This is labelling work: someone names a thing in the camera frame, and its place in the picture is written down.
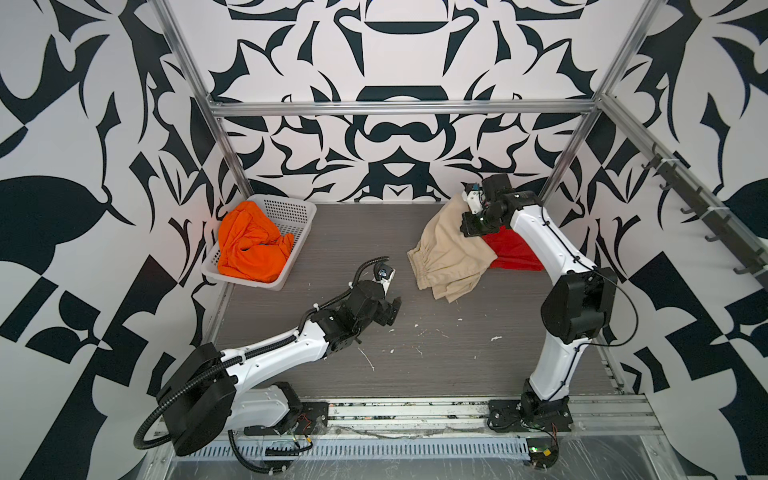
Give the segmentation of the red shorts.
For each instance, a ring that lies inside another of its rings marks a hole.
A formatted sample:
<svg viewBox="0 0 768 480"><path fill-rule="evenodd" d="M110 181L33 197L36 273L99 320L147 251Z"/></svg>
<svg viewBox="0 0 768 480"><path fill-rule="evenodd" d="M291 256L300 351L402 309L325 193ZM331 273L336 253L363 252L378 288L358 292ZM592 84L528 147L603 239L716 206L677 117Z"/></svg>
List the red shorts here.
<svg viewBox="0 0 768 480"><path fill-rule="evenodd" d="M544 266L525 240L510 228L502 227L496 233L482 236L482 239L496 254L490 269L544 270Z"/></svg>

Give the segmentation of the beige shorts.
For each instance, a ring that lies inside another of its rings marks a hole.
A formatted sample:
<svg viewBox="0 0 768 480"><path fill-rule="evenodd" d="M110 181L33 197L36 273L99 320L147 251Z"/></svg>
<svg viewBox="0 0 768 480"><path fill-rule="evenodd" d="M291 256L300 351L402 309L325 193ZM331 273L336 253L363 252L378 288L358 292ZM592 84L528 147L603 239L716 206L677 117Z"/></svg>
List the beige shorts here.
<svg viewBox="0 0 768 480"><path fill-rule="evenodd" d="M407 252L419 290L452 303L470 293L497 255L480 237L465 237L462 215L466 201L454 196L425 226L414 249Z"/></svg>

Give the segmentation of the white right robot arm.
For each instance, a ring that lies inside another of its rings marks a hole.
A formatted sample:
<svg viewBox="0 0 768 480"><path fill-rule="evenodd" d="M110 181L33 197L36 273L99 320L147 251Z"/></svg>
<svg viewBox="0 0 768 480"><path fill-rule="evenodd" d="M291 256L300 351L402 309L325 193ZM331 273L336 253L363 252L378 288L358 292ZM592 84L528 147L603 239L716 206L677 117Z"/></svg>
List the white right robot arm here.
<svg viewBox="0 0 768 480"><path fill-rule="evenodd" d="M562 415L584 351L610 323L617 276L579 254L537 194L513 188L506 174L466 186L462 198L469 207L462 215L464 236L495 234L505 227L525 241L549 275L552 290L540 309L546 337L519 411L528 423Z"/></svg>

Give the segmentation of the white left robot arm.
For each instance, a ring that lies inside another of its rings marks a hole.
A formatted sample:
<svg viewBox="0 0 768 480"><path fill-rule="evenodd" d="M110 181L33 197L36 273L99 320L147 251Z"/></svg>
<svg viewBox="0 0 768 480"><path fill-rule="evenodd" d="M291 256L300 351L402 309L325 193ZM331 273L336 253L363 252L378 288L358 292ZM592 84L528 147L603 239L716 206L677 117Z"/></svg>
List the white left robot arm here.
<svg viewBox="0 0 768 480"><path fill-rule="evenodd" d="M179 456L201 450L226 430L291 429L303 405L276 376L351 346L373 323L394 323L402 301L386 297L393 276L382 268L376 274L312 307L298 327L280 335L223 351L211 343L196 348L160 388L157 410L136 433L134 445L153 445L145 435L156 420L167 428L158 443L171 443Z"/></svg>

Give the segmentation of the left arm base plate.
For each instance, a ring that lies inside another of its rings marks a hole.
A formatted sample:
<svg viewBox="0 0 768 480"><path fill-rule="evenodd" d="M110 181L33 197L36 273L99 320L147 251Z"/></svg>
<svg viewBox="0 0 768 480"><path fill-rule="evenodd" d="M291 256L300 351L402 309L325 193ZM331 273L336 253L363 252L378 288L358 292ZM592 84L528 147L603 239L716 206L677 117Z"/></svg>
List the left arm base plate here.
<svg viewBox="0 0 768 480"><path fill-rule="evenodd" d="M311 435L327 427L328 414L328 402L304 402L300 411L291 410L276 426L250 426L243 433L247 436Z"/></svg>

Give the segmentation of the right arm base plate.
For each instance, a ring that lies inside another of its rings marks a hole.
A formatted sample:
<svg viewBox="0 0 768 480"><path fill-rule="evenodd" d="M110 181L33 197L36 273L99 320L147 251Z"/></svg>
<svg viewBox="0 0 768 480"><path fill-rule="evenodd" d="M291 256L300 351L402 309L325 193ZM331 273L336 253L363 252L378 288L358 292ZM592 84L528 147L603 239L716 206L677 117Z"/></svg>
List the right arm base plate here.
<svg viewBox="0 0 768 480"><path fill-rule="evenodd" d="M569 400L570 397L565 396L558 400L544 401L528 393L520 399L490 400L487 427L498 433L569 432L573 423Z"/></svg>

